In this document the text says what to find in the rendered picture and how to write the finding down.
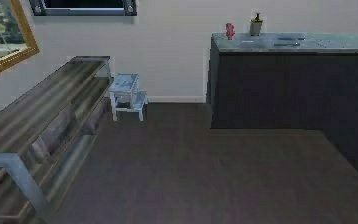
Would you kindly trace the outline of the beige soap dispenser bottle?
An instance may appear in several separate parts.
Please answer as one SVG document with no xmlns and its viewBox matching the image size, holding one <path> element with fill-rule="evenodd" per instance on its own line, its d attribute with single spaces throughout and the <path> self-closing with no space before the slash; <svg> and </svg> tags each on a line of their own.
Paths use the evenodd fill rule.
<svg viewBox="0 0 358 224">
<path fill-rule="evenodd" d="M 260 18 L 260 14 L 257 13 L 256 16 L 250 20 L 250 29 L 249 33 L 251 36 L 259 36 L 263 20 Z"/>
</svg>

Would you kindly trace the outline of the white step stool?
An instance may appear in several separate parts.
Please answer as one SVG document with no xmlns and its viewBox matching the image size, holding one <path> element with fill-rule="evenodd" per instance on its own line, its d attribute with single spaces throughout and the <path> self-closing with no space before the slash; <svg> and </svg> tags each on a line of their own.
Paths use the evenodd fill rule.
<svg viewBox="0 0 358 224">
<path fill-rule="evenodd" d="M 118 112 L 137 113 L 144 120 L 144 106 L 148 104 L 147 92 L 139 89 L 138 74 L 118 73 L 109 89 L 113 120 L 117 121 Z"/>
</svg>

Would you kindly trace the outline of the grey wooden shelf unit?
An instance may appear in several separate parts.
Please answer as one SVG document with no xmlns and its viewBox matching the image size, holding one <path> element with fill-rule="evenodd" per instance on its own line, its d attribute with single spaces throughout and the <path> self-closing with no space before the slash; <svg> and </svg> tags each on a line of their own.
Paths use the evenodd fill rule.
<svg viewBox="0 0 358 224">
<path fill-rule="evenodd" d="M 111 82 L 107 56 L 75 56 L 0 111 L 0 224 L 56 224 Z"/>
</svg>

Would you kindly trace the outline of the dark counter with grey top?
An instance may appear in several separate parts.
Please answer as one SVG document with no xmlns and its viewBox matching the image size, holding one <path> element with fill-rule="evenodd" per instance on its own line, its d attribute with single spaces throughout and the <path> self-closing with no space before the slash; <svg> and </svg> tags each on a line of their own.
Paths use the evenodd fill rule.
<svg viewBox="0 0 358 224">
<path fill-rule="evenodd" d="M 358 172 L 358 47 L 215 33 L 207 101 L 214 129 L 319 130 Z"/>
</svg>

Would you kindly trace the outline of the gold framed wall picture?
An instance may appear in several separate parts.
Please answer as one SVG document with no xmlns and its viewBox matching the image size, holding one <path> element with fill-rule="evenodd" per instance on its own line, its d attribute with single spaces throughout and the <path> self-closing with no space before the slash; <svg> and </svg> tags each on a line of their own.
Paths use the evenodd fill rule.
<svg viewBox="0 0 358 224">
<path fill-rule="evenodd" d="M 19 0 L 0 0 L 0 72 L 39 52 Z"/>
</svg>

